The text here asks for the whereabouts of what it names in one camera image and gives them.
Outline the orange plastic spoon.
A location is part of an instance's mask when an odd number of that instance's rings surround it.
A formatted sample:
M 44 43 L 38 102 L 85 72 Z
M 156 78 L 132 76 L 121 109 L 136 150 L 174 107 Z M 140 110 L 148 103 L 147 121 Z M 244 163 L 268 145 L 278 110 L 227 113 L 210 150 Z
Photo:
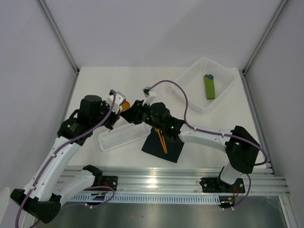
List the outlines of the orange plastic spoon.
M 120 115 L 122 112 L 130 109 L 130 107 L 131 107 L 130 103 L 128 101 L 124 101 L 123 104 L 120 107 L 120 111 L 118 112 L 118 114 Z M 116 122 L 117 122 L 117 120 L 114 122 L 112 128 L 109 129 L 108 133 L 110 133 L 113 130 L 113 127 L 114 127 L 114 125 L 115 125 Z

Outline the white narrow cutlery tray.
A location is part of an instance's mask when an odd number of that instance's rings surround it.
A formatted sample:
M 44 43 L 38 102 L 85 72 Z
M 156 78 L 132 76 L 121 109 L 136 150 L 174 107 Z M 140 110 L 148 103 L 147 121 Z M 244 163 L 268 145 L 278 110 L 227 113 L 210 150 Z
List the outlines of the white narrow cutlery tray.
M 150 132 L 151 127 L 145 123 L 125 124 L 110 132 L 99 134 L 99 146 L 102 151 L 107 152 L 147 137 Z

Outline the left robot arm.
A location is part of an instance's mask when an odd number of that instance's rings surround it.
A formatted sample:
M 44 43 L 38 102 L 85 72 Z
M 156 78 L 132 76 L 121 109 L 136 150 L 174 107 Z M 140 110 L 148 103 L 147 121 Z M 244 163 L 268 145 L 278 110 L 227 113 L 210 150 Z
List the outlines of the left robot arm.
M 125 96 L 114 90 L 106 100 L 97 95 L 86 95 L 81 100 L 80 107 L 61 124 L 52 149 L 35 176 L 24 188 L 11 193 L 11 199 L 19 205 L 16 227 L 23 210 L 47 224 L 69 199 L 83 190 L 116 190 L 104 182 L 103 172 L 93 165 L 85 166 L 64 184 L 57 181 L 95 129 L 113 129 L 125 101 Z

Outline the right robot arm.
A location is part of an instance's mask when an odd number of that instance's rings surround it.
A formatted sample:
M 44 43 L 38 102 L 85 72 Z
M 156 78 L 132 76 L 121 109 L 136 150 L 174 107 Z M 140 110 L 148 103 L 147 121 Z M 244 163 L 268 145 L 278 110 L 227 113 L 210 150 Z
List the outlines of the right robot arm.
M 135 101 L 121 117 L 131 124 L 145 123 L 172 142 L 195 143 L 224 152 L 228 157 L 216 180 L 221 192 L 231 190 L 242 174 L 251 174 L 259 153 L 259 144 L 241 126 L 233 130 L 199 129 L 175 118 L 162 102 L 152 105 Z

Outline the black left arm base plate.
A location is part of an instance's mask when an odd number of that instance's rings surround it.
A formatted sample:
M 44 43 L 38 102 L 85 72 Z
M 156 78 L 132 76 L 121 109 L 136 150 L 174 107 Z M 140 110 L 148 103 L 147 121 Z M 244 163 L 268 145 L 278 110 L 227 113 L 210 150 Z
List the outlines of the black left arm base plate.
M 109 189 L 102 188 L 102 186 L 107 186 L 112 188 L 114 191 L 116 191 L 118 185 L 118 177 L 117 176 L 102 176 L 97 178 L 97 180 L 94 183 L 94 187 L 99 186 L 96 190 L 101 191 L 109 191 Z

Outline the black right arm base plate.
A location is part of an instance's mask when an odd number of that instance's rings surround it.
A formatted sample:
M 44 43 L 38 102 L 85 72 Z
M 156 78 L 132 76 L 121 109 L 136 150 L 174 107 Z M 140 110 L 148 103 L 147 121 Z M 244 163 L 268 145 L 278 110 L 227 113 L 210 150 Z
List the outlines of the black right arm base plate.
M 242 178 L 237 178 L 232 184 L 226 184 L 219 178 L 201 178 L 199 182 L 204 193 L 245 193 L 245 185 Z

